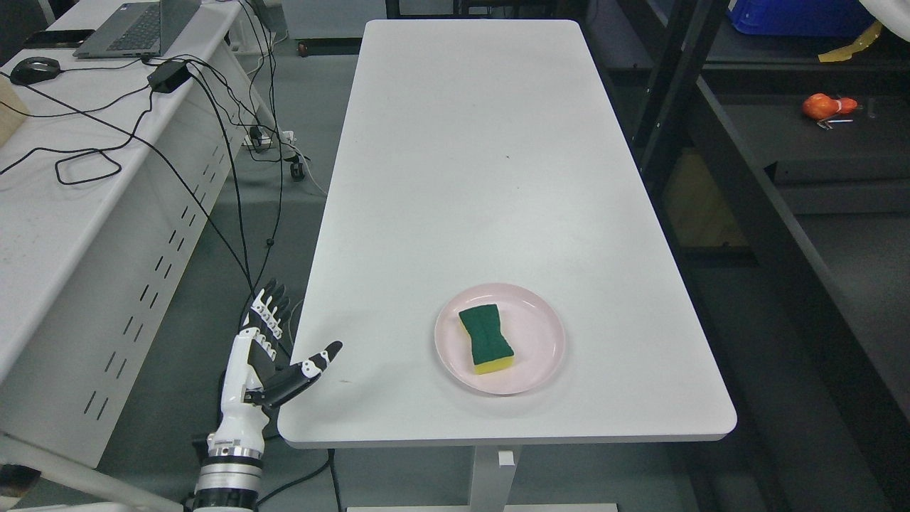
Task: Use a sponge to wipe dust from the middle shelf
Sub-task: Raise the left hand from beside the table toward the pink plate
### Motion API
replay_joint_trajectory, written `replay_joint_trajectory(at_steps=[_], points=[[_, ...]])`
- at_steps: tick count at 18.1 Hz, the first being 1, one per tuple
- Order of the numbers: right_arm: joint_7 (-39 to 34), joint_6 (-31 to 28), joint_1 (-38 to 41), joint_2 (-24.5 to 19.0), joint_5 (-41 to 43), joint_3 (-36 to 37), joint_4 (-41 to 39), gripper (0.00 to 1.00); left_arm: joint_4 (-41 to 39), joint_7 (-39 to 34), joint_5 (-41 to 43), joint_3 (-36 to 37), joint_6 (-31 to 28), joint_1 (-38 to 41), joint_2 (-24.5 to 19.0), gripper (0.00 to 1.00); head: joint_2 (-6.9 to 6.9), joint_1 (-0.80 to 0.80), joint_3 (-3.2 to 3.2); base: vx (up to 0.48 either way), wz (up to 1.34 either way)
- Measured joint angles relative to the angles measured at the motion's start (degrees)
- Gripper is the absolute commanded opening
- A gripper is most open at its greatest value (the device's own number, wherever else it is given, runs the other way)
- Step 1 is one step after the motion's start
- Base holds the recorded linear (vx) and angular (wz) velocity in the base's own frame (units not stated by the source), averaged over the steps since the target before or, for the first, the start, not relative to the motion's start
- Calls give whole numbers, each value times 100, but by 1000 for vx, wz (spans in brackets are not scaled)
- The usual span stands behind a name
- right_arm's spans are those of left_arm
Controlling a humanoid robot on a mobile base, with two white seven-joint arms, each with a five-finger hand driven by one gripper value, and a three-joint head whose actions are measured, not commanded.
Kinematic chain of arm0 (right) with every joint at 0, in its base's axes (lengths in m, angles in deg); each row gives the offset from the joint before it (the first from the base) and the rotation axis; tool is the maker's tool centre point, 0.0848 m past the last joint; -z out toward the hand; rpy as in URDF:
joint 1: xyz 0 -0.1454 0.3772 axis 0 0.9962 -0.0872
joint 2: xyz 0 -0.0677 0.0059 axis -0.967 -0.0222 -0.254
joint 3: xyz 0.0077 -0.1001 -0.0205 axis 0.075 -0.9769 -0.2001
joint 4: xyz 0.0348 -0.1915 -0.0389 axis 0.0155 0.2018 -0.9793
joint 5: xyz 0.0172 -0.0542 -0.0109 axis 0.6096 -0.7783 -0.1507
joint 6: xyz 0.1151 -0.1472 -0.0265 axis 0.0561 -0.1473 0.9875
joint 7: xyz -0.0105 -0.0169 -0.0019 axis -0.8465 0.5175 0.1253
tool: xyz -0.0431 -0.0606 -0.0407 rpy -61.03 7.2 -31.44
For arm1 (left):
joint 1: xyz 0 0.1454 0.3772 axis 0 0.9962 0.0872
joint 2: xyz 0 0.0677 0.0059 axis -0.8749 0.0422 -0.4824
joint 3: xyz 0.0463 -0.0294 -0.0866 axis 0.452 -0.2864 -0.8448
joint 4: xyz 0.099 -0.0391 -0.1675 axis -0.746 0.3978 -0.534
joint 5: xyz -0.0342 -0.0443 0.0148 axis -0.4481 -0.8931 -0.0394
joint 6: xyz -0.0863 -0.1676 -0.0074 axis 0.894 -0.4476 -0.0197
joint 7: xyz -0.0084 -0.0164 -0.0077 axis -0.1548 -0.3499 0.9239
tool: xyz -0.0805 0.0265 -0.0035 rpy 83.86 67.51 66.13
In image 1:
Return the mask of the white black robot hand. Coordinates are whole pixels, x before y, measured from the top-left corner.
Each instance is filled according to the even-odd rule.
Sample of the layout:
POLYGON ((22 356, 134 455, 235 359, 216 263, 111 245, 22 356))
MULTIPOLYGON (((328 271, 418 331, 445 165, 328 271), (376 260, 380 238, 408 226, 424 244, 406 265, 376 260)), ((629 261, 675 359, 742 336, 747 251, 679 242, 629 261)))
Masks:
POLYGON ((321 352, 280 367, 289 302, 285 287, 270 279, 247 303, 225 367, 221 419, 209 434, 208 457, 262 457, 269 414, 314 385, 341 350, 341 341, 332 341, 321 352))

